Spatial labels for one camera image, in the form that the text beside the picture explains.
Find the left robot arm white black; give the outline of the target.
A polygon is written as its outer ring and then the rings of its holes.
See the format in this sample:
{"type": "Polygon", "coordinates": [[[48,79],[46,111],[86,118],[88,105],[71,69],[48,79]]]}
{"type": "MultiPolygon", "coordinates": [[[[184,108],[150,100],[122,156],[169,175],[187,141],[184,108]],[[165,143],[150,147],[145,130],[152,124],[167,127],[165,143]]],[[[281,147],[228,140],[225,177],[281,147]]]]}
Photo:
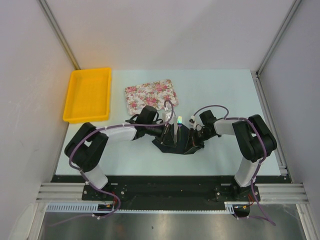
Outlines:
{"type": "Polygon", "coordinates": [[[108,177],[99,166],[107,145],[122,141],[133,141],[144,135],[161,138],[171,126],[170,121],[176,115],[172,107],[164,107],[160,117],[152,106],[145,106],[139,114],[133,115],[125,123],[96,127],[90,122],[84,123],[64,149],[69,166],[77,170],[93,188],[93,194],[100,200],[110,196],[108,177]]]}

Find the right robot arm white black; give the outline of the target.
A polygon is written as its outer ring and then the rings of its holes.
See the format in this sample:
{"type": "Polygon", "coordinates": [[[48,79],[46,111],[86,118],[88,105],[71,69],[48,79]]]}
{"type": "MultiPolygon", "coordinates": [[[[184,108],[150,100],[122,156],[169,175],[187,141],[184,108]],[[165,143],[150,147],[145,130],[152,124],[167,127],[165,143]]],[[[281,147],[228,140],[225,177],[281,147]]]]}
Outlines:
{"type": "Polygon", "coordinates": [[[270,129],[258,114],[249,118],[216,118],[211,110],[200,115],[202,128],[194,124],[188,130],[188,138],[183,153],[194,154],[205,147],[204,142],[223,135],[235,136],[242,154],[240,166],[229,187],[229,194],[242,201],[254,192],[254,183],[262,163],[277,149],[277,141],[270,129]]]}

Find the silver table knife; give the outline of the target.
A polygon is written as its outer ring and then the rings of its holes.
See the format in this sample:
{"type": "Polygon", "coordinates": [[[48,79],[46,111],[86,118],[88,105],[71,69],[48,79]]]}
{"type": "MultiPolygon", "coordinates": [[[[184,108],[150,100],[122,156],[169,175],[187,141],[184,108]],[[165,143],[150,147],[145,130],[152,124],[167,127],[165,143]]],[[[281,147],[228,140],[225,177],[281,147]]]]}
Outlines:
{"type": "Polygon", "coordinates": [[[178,133],[178,118],[175,116],[173,118],[173,133],[174,133],[174,144],[177,144],[178,138],[177,138],[177,133],[178,133]]]}

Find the iridescent green fork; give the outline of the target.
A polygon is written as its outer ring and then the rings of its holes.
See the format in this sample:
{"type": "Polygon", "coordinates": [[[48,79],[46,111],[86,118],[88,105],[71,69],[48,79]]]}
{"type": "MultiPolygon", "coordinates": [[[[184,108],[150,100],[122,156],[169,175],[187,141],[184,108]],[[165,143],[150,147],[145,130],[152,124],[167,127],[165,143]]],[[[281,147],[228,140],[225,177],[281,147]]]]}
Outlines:
{"type": "Polygon", "coordinates": [[[179,137],[181,137],[181,127],[182,127],[182,116],[177,117],[177,132],[179,133],[179,137]]]}

